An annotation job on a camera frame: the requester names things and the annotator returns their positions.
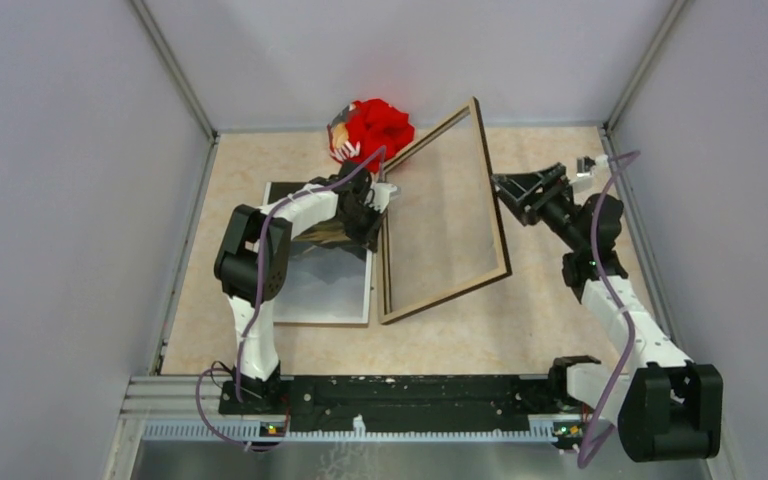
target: red object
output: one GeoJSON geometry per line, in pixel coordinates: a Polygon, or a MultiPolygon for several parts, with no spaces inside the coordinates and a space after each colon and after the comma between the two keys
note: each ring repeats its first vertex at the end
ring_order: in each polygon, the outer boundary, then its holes
{"type": "MultiPolygon", "coordinates": [[[[387,161],[413,141],[414,132],[408,114],[384,100],[354,101],[328,125],[331,158],[339,163],[346,160],[361,163],[384,145],[387,147],[384,161],[387,161]]],[[[372,173],[380,168],[379,161],[366,167],[372,173]]]]}

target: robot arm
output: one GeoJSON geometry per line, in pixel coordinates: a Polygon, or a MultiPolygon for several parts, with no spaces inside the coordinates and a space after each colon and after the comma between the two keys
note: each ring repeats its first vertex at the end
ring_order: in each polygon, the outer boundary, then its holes
{"type": "Polygon", "coordinates": [[[340,173],[311,180],[302,191],[288,197],[289,200],[258,208],[240,205],[231,215],[214,264],[214,275],[222,282],[222,290],[231,304],[237,339],[242,342],[245,338],[239,368],[246,390],[255,395],[259,396],[264,382],[279,371],[273,340],[273,299],[286,279],[290,241],[310,227],[336,217],[351,240],[369,250],[377,250],[384,212],[398,188],[373,183],[366,170],[345,185],[333,190],[323,188],[344,179],[355,167],[356,164],[345,162],[340,173]],[[270,213],[273,216],[267,227],[266,244],[261,245],[261,230],[270,213]],[[260,248],[266,248],[263,279],[258,279],[260,248]],[[262,288],[262,302],[257,319],[249,326],[255,315],[258,285],[262,288]]]}
{"type": "Polygon", "coordinates": [[[611,371],[590,357],[557,359],[550,381],[562,398],[597,405],[608,388],[601,417],[616,425],[632,460],[708,458],[719,451],[722,377],[712,365],[698,365],[664,334],[634,293],[614,251],[621,231],[622,202],[607,196],[599,216],[597,246],[617,304],[600,278],[589,241],[598,195],[582,206],[561,164],[533,173],[494,175],[498,196],[523,225],[540,221],[572,250],[563,257],[564,282],[599,320],[617,351],[626,348],[630,315],[634,343],[630,372],[610,385],[611,371]]]}

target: gray wall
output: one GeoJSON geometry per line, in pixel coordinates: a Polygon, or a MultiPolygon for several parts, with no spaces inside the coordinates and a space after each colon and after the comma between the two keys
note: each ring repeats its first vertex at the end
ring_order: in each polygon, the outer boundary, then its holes
{"type": "Polygon", "coordinates": [[[382,97],[435,123],[601,122],[668,0],[148,0],[213,124],[324,127],[382,97]]]}
{"type": "Polygon", "coordinates": [[[205,155],[124,0],[0,1],[0,479],[101,475],[205,155]]]}
{"type": "Polygon", "coordinates": [[[768,2],[691,5],[619,141],[683,340],[768,478],[768,2]]]}

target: beige floor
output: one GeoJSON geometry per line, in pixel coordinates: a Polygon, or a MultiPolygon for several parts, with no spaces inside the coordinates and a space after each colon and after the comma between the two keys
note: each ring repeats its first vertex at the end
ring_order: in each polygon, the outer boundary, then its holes
{"type": "MultiPolygon", "coordinates": [[[[602,153],[594,127],[488,128],[496,173],[529,171],[602,153]]],[[[260,204],[267,181],[300,181],[336,172],[324,132],[223,135],[199,220],[165,374],[195,374],[213,360],[231,365],[236,341],[230,307],[213,278],[228,218],[240,203],[260,204]]],[[[565,246],[544,225],[523,228],[506,210],[513,275],[392,325],[375,312],[366,328],[276,327],[287,374],[544,373],[561,355],[590,354],[606,364],[617,354],[596,320],[561,278],[565,246]]],[[[627,229],[620,258],[649,305],[627,229]]]]}

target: wooden frame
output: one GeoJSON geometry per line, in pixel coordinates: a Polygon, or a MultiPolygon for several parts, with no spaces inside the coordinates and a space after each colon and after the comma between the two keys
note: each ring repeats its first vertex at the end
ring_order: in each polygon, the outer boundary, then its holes
{"type": "MultiPolygon", "coordinates": [[[[487,148],[487,139],[484,135],[484,125],[481,121],[481,110],[478,105],[478,100],[474,97],[471,98],[463,107],[458,109],[448,118],[444,119],[437,126],[435,126],[428,134],[422,138],[414,140],[410,145],[405,147],[398,155],[387,162],[381,170],[382,180],[386,181],[388,172],[393,171],[399,165],[407,161],[414,154],[419,152],[425,146],[433,142],[444,132],[458,124],[461,120],[467,116],[472,117],[472,125],[475,134],[476,145],[478,151],[476,152],[477,158],[484,159],[484,168],[486,169],[486,179],[480,182],[480,188],[483,190],[482,197],[486,202],[487,215],[495,220],[491,221],[491,234],[493,236],[496,262],[498,267],[480,275],[470,281],[463,282],[454,287],[448,288],[413,304],[399,308],[398,310],[392,309],[391,298],[391,272],[390,272],[390,228],[388,219],[385,217],[381,226],[381,237],[379,240],[379,252],[376,255],[376,280],[378,285],[378,321],[382,324],[393,323],[401,320],[410,315],[419,313],[423,310],[429,309],[443,302],[452,300],[466,293],[469,293],[478,288],[489,285],[493,282],[499,281],[505,277],[511,275],[511,261],[508,256],[508,247],[505,242],[504,229],[502,227],[502,215],[499,209],[499,203],[496,201],[496,193],[493,189],[493,185],[490,181],[490,175],[493,173],[490,165],[490,152],[487,148]]],[[[394,202],[390,208],[398,208],[398,200],[394,202]]]]}

